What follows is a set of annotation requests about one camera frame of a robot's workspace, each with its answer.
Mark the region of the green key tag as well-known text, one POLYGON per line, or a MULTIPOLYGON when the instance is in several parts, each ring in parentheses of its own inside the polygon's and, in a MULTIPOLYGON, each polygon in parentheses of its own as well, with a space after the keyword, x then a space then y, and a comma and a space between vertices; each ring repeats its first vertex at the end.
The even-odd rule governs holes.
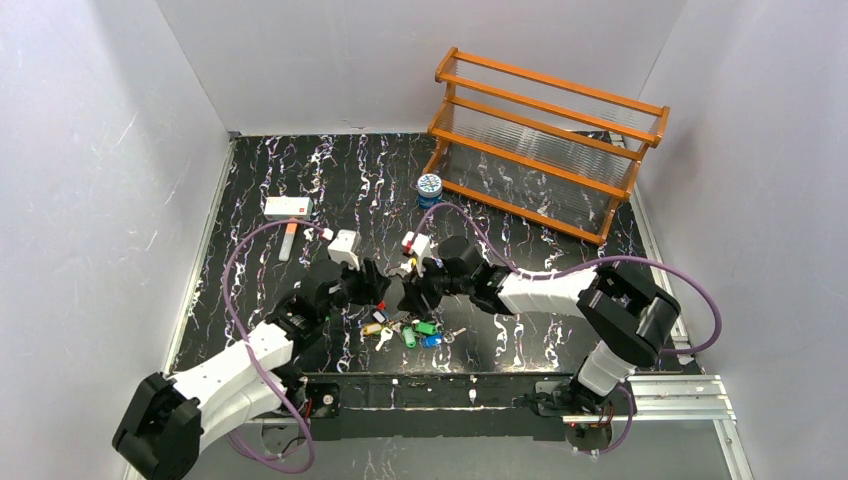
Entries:
POLYGON ((431 336, 438 333, 438 327, 429 322, 417 322, 413 325, 413 329, 415 332, 425 336, 431 336))

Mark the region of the blue key tag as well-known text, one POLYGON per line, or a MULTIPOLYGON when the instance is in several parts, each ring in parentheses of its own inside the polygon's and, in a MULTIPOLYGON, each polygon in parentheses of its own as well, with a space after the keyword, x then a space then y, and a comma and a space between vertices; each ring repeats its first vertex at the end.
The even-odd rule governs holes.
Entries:
POLYGON ((435 348, 443 343, 443 336, 441 334, 432 334, 423 337, 420 340, 420 344, 423 348, 435 348))

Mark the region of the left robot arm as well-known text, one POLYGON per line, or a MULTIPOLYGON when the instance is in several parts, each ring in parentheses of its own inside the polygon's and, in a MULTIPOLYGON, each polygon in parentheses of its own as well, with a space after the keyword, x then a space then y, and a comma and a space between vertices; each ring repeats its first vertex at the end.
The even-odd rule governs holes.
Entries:
POLYGON ((144 378, 112 448, 146 479, 184 478, 218 438, 289 403, 297 380, 276 369, 310 348, 343 308, 378 305, 390 284, 370 258, 358 268, 317 262, 246 339, 171 377, 144 378))

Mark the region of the metal key organizer red handle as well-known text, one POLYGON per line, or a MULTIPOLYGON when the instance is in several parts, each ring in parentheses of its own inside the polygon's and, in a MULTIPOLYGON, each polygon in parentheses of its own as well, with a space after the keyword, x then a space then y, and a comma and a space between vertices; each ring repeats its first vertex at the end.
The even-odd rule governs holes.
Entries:
MULTIPOLYGON (((409 349, 421 346, 420 340, 425 335, 415 332, 413 325, 417 322, 437 324, 427 317, 428 304, 416 283, 419 277, 413 259, 382 273, 391 280, 391 285, 380 304, 367 305, 372 310, 370 319, 360 328, 361 334, 377 339, 377 351, 384 349, 394 337, 398 337, 409 349)), ((439 327, 437 334, 443 336, 439 327)))

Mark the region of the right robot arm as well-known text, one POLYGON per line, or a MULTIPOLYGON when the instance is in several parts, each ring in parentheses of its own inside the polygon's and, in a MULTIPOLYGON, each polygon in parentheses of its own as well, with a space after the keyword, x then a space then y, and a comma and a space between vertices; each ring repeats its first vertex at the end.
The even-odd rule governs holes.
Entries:
POLYGON ((453 236, 436 256, 417 257, 402 278, 401 311, 428 315, 447 296, 489 314, 549 313, 585 319, 600 341, 563 392, 595 403, 638 368, 656 364, 680 314, 678 301, 625 260, 602 258, 573 273, 521 271, 487 261, 453 236))

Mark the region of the silver key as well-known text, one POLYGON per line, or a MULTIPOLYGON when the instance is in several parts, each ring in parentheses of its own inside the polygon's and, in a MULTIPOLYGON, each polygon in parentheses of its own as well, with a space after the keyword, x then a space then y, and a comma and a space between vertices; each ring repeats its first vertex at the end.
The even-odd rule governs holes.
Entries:
POLYGON ((453 331, 446 331, 443 334, 443 340, 444 340, 445 343, 453 343, 456 340, 456 338, 459 335, 463 334, 465 331, 466 331, 465 328, 459 328, 459 329, 453 330, 453 331))

